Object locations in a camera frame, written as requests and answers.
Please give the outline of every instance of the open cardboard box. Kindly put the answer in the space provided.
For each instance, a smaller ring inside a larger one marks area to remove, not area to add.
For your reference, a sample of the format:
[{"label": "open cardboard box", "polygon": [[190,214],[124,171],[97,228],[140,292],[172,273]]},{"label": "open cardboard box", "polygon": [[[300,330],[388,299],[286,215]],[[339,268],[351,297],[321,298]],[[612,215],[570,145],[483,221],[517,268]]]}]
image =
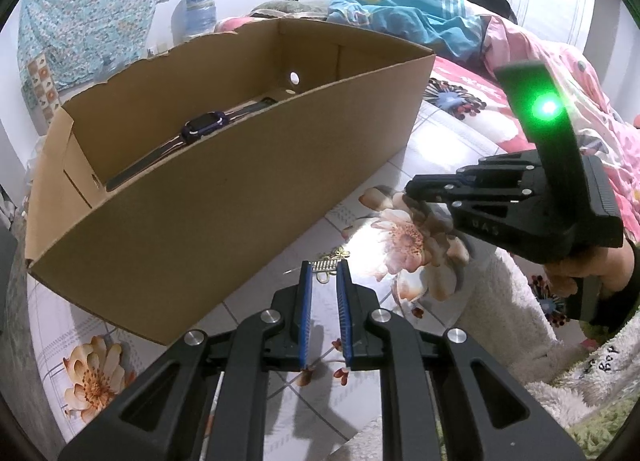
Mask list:
[{"label": "open cardboard box", "polygon": [[[402,149],[433,62],[399,38],[276,19],[133,64],[54,115],[31,192],[31,275],[171,343]],[[105,190],[191,118],[262,96],[280,102]]]}]

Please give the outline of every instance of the glowing green led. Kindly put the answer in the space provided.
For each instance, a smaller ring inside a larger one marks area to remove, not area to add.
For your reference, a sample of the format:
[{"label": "glowing green led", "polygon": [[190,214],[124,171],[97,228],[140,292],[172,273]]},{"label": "glowing green led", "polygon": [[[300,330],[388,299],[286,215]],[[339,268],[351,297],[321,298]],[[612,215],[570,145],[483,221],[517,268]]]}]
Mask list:
[{"label": "glowing green led", "polygon": [[541,121],[549,122],[562,111],[562,102],[557,94],[551,92],[539,95],[533,102],[532,114]]}]

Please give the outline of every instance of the blue floral curtain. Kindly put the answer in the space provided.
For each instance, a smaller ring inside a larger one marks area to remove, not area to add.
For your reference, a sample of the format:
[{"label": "blue floral curtain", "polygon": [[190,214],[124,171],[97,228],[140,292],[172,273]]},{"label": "blue floral curtain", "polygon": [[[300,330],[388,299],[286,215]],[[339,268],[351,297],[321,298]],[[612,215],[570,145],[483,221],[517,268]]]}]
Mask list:
[{"label": "blue floral curtain", "polygon": [[22,0],[18,67],[30,107],[27,63],[44,53],[58,90],[91,80],[103,56],[129,65],[145,56],[156,4],[167,0]]}]

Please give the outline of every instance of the silver screw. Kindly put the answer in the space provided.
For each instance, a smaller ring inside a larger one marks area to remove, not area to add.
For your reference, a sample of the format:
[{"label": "silver screw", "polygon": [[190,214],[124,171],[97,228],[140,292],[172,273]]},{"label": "silver screw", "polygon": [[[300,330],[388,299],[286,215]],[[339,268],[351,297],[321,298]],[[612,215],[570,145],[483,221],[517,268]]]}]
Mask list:
[{"label": "silver screw", "polygon": [[447,338],[454,344],[462,344],[463,342],[466,342],[466,333],[462,329],[454,327],[447,331]]},{"label": "silver screw", "polygon": [[280,320],[280,311],[275,309],[265,309],[260,313],[260,320],[265,324],[275,324]]},{"label": "silver screw", "polygon": [[188,346],[199,346],[204,342],[204,333],[197,329],[192,329],[184,335],[184,341]]},{"label": "silver screw", "polygon": [[391,313],[389,313],[386,309],[374,309],[371,312],[371,318],[376,322],[380,322],[380,324],[384,324],[385,322],[389,322],[391,320]]}]

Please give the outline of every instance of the black hair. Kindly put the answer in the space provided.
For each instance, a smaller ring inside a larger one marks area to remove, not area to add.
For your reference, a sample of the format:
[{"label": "black hair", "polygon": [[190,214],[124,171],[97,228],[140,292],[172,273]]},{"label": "black hair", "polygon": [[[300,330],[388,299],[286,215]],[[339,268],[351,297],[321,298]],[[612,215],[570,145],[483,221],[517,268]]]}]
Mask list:
[{"label": "black hair", "polygon": [[518,19],[511,9],[511,5],[507,0],[467,0],[470,3],[482,6],[486,10],[498,14],[505,19],[509,19],[514,24],[518,24]]}]

